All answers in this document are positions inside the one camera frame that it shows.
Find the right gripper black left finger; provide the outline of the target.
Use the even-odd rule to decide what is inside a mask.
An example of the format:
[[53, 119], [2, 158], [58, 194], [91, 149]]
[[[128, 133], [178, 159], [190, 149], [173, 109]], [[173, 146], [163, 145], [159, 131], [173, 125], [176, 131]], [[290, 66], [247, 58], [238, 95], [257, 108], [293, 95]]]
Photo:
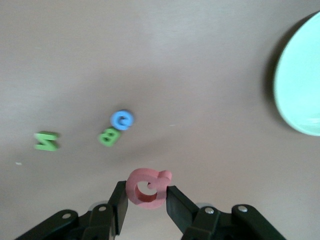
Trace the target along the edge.
[[126, 182], [119, 181], [106, 203], [81, 216], [71, 209], [61, 210], [15, 240], [115, 240], [127, 209]]

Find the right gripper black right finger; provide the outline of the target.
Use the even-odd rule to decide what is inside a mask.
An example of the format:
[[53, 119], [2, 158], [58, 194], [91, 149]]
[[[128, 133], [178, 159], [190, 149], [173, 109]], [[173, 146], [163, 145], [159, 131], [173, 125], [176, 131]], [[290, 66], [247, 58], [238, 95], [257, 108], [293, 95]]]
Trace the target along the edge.
[[181, 240], [287, 240], [255, 207], [238, 204], [230, 213], [198, 207], [176, 186], [167, 187], [166, 211]]

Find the pink foam letter Q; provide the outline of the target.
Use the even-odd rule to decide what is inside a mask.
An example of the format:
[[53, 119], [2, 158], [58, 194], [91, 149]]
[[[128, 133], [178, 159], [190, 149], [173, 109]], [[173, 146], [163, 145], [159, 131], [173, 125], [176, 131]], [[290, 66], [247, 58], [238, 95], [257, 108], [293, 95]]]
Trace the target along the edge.
[[[168, 170], [157, 171], [151, 168], [135, 169], [128, 177], [125, 184], [126, 196], [135, 205], [154, 210], [161, 207], [167, 198], [167, 187], [172, 181], [172, 173]], [[146, 182], [149, 189], [154, 189], [155, 194], [143, 193], [138, 184]]]

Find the green foam letter B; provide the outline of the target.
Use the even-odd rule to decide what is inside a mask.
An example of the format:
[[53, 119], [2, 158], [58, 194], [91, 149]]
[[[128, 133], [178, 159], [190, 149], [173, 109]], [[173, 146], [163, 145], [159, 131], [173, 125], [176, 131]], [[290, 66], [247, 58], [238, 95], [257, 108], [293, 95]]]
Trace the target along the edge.
[[122, 133], [120, 130], [110, 126], [98, 135], [98, 140], [102, 145], [106, 147], [112, 147], [121, 137], [121, 135]]

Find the green foam letter N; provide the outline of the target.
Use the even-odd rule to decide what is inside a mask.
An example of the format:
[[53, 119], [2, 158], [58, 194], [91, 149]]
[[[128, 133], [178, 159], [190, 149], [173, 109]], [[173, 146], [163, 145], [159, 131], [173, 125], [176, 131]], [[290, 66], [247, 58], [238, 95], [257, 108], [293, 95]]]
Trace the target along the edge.
[[34, 138], [37, 140], [34, 145], [36, 150], [55, 152], [59, 148], [57, 143], [59, 134], [56, 132], [40, 131], [34, 134]]

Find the blue foam letter G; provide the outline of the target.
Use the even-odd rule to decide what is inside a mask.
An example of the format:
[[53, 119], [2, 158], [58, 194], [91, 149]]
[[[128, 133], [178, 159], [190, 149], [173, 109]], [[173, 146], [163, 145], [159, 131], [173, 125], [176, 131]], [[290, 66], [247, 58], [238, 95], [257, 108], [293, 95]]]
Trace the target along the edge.
[[134, 115], [125, 109], [114, 112], [110, 117], [111, 125], [119, 131], [128, 130], [134, 122]]

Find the brown table cover sheet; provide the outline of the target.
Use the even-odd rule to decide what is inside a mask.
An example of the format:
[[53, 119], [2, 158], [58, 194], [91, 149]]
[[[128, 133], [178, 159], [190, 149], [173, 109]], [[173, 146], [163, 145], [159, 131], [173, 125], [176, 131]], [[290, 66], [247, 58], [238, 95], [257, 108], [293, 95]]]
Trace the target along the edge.
[[[0, 240], [84, 214], [137, 168], [195, 203], [248, 204], [320, 240], [320, 137], [273, 101], [277, 57], [320, 0], [0, 0]], [[133, 125], [111, 147], [110, 117]], [[58, 150], [36, 150], [54, 132]]]

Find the light green plate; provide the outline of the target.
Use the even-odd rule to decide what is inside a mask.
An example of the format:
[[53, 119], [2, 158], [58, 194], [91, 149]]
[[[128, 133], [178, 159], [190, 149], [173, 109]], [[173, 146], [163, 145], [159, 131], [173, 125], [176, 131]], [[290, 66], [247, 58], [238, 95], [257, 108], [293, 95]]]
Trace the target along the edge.
[[277, 62], [273, 95], [283, 120], [320, 137], [320, 11], [293, 34]]

